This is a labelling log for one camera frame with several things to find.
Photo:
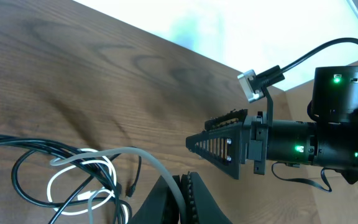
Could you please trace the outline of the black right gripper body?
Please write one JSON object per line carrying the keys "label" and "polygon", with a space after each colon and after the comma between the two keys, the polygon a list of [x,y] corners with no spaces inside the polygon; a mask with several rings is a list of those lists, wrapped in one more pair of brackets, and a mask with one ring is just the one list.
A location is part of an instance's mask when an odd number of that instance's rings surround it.
{"label": "black right gripper body", "polygon": [[254,174],[265,174],[269,127],[267,113],[262,111],[256,116],[247,116],[242,125],[241,164],[253,161]]}

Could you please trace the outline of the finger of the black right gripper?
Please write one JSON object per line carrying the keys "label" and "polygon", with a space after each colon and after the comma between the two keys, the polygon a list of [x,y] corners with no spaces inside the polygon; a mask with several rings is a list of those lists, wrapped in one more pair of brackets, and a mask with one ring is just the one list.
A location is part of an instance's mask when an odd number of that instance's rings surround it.
{"label": "finger of the black right gripper", "polygon": [[186,148],[233,179],[239,179],[242,123],[234,123],[218,129],[202,131],[188,136]]}
{"label": "finger of the black right gripper", "polygon": [[232,110],[225,115],[210,119],[204,123],[204,130],[210,131],[230,124],[243,122],[247,116],[247,112],[247,109]]}

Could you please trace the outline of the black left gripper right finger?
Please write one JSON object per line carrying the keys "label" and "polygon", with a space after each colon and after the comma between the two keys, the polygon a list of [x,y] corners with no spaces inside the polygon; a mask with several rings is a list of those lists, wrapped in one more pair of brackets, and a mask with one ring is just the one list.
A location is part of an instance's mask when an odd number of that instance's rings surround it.
{"label": "black left gripper right finger", "polygon": [[185,200],[185,224],[231,224],[221,211],[202,178],[197,172],[181,177],[180,189]]}

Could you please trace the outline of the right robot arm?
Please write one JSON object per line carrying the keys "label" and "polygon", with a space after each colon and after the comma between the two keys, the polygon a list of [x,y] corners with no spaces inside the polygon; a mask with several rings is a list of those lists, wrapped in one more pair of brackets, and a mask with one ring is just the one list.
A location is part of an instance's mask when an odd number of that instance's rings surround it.
{"label": "right robot arm", "polygon": [[358,181],[358,66],[315,71],[309,121],[275,120],[272,108],[248,115],[232,111],[211,119],[186,139],[186,148],[234,179],[251,160],[263,175],[267,161],[290,167],[318,166]]}

